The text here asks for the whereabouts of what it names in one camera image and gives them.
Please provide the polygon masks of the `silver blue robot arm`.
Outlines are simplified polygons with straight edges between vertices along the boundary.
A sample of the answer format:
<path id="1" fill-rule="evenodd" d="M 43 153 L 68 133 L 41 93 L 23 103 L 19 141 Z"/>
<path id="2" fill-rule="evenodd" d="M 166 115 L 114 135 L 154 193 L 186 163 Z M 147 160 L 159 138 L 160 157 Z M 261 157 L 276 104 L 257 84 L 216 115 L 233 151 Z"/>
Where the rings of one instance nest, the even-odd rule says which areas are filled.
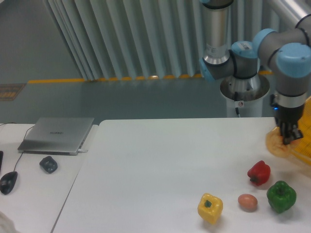
<path id="1" fill-rule="evenodd" d="M 264 29 L 251 42 L 236 42 L 228 49 L 225 41 L 232 1 L 203 0 L 201 5 L 211 14 L 211 34 L 199 60 L 202 76 L 206 80 L 233 77 L 246 81 L 256 76 L 261 62 L 276 78 L 270 105 L 283 144 L 301 139 L 298 121 L 311 78 L 311 8 L 302 0 L 271 0 L 269 5 L 290 29 L 282 33 Z"/>

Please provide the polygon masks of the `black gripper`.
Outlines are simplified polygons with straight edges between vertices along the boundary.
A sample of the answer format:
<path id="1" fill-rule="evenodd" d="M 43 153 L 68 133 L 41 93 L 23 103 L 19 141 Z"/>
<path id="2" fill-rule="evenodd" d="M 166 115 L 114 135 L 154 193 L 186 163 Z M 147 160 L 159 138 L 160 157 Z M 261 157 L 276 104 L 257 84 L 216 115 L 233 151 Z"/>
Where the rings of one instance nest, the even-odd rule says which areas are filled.
<path id="1" fill-rule="evenodd" d="M 279 127 L 284 145 L 289 145 L 291 140 L 296 141 L 303 138 L 303 133 L 299 130 L 297 123 L 302 117 L 306 98 L 307 94 L 300 96 L 270 95 L 270 106 L 273 108 L 275 122 Z"/>

